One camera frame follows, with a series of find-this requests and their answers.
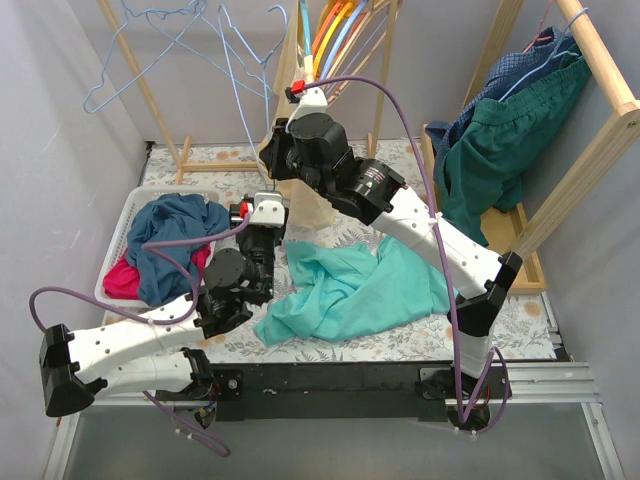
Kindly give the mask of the white plastic laundry basket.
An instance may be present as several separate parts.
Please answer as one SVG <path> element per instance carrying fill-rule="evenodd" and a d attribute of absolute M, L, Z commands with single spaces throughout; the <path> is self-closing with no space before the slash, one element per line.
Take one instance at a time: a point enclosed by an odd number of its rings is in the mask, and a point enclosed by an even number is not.
<path fill-rule="evenodd" d="M 105 275 L 123 257 L 127 248 L 127 234 L 130 231 L 137 213 L 147 203 L 157 200 L 164 194 L 170 193 L 179 193 L 181 195 L 198 194 L 201 195 L 205 201 L 219 201 L 219 194 L 213 187 L 202 185 L 140 186 L 132 190 L 125 201 L 96 281 L 94 288 L 94 297 L 96 300 L 123 309 L 149 309 L 149 306 L 145 302 L 138 299 L 114 299 L 109 297 L 103 288 L 103 280 Z"/>

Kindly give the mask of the navy blue t shirt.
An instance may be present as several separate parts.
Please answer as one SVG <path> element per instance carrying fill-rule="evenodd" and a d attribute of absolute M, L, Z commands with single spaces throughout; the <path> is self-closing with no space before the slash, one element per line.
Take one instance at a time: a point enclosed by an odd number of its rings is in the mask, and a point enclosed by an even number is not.
<path fill-rule="evenodd" d="M 144 244 L 207 237 L 229 228 L 227 208 L 198 194 L 164 194 L 147 203 L 132 222 L 125 255 L 140 275 L 139 299 L 157 307 L 191 290 L 176 266 L 144 250 Z"/>

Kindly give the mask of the orange plastic hangers bunch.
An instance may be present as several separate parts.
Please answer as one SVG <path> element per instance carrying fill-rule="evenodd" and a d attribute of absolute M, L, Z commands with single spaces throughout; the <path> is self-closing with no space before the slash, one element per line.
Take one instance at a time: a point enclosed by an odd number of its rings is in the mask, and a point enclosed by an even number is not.
<path fill-rule="evenodd" d="M 320 71 L 328 54 L 334 55 L 339 48 L 335 38 L 340 27 L 342 34 L 349 29 L 349 25 L 356 20 L 358 12 L 364 7 L 360 4 L 355 10 L 355 1 L 327 1 L 320 16 L 315 38 L 311 42 L 311 65 L 313 79 L 325 79 Z"/>

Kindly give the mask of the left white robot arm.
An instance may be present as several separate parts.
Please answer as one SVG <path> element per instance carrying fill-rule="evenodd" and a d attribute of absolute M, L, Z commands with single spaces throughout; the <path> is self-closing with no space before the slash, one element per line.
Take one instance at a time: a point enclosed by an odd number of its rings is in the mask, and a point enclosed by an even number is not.
<path fill-rule="evenodd" d="M 216 386 L 215 371 L 194 343 L 229 333 L 247 322 L 252 307 L 273 297 L 275 249 L 284 227 L 249 225 L 236 245 L 214 254 L 198 292 L 189 292 L 140 320 L 44 331 L 39 353 L 45 413 L 63 417 L 100 397 L 166 390 L 193 400 Z"/>

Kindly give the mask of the dark green shorts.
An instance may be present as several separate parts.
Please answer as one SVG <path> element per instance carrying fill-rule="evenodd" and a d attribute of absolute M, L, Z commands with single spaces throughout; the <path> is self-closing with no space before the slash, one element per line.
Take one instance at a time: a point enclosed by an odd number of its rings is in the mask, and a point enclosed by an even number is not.
<path fill-rule="evenodd" d="M 457 139 L 436 161 L 434 176 L 444 217 L 487 246 L 482 215 L 504 213 L 522 201 L 522 175 L 556 136 L 579 99 L 591 71 L 576 46 L 502 100 L 493 94 L 472 107 Z"/>

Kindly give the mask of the beige plastic hanger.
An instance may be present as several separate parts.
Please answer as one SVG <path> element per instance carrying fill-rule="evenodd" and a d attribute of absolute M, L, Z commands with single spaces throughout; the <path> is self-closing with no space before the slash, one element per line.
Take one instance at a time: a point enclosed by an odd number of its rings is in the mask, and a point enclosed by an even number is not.
<path fill-rule="evenodd" d="M 385 44 L 389 28 L 395 26 L 403 1 L 355 1 L 355 10 L 363 4 L 358 17 L 335 38 L 339 48 L 328 54 L 320 71 L 322 78 L 360 75 L 364 67 Z"/>

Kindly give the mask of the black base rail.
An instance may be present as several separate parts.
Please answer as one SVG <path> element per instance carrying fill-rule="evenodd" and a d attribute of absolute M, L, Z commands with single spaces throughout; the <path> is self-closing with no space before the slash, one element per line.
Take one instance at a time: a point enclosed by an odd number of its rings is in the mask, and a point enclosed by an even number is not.
<path fill-rule="evenodd" d="M 160 390 L 162 401 L 205 405 L 216 420 L 410 418 L 457 420 L 449 361 L 225 364 L 211 393 Z"/>

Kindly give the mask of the blue checkered shorts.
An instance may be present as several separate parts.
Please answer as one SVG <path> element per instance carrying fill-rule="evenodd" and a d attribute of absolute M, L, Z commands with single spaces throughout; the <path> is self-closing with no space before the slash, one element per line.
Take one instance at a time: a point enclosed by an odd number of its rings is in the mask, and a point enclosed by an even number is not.
<path fill-rule="evenodd" d="M 549 27 L 542 32 L 542 39 L 536 40 L 526 52 L 501 57 L 491 67 L 484 87 L 452 123 L 433 121 L 425 127 L 435 153 L 434 179 L 439 179 L 439 168 L 446 154 L 469 126 L 477 102 L 485 98 L 496 101 L 508 98 L 559 69 L 565 60 L 580 56 L 571 33 Z"/>

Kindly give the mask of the teal green shirt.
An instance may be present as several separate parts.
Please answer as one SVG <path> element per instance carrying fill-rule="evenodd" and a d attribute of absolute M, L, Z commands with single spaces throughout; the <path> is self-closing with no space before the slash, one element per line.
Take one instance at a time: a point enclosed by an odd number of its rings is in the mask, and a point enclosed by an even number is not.
<path fill-rule="evenodd" d="M 337 343 L 449 311 L 444 276 L 386 237 L 372 254 L 363 243 L 324 248 L 285 244 L 297 291 L 274 302 L 254 331 L 273 346 L 291 338 Z"/>

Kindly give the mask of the beige garment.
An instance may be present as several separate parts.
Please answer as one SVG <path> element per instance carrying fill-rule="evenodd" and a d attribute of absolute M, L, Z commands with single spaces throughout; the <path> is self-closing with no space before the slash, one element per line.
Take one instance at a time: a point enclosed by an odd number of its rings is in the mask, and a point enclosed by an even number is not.
<path fill-rule="evenodd" d="M 272 86 L 272 90 L 278 95 L 272 126 L 277 119 L 289 117 L 293 113 L 295 106 L 289 103 L 284 90 L 295 80 L 301 80 L 304 75 L 304 51 L 298 40 L 298 24 L 298 7 L 295 7 L 288 22 Z M 333 224 L 335 214 L 331 204 L 301 180 L 277 180 L 276 190 L 289 201 L 289 221 L 292 224 L 312 230 L 324 229 Z"/>

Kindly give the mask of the magenta t shirt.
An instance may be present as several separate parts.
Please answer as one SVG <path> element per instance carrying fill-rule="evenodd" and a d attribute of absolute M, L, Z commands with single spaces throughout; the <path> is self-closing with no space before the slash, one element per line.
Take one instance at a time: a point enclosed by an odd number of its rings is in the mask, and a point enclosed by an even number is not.
<path fill-rule="evenodd" d="M 102 286 L 109 298 L 138 300 L 140 275 L 138 270 L 127 262 L 126 253 L 127 251 L 121 255 L 115 265 L 105 274 Z M 197 268 L 199 279 L 202 279 L 202 274 L 210 255 L 211 247 L 204 246 L 191 257 L 191 263 Z"/>

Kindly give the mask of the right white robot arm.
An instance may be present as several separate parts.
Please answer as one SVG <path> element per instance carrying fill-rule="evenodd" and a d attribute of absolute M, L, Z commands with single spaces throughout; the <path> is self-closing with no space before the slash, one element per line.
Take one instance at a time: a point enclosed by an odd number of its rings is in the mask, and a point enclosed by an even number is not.
<path fill-rule="evenodd" d="M 453 387 L 479 397 L 495 355 L 494 322 L 521 258 L 475 242 L 432 212 L 388 165 L 356 156 L 343 127 L 325 113 L 278 119 L 260 157 L 272 177 L 310 184 L 383 236 L 375 252 L 361 243 L 287 242 L 296 290 L 268 309 L 256 329 L 262 342 L 342 342 L 444 314 L 456 330 Z"/>

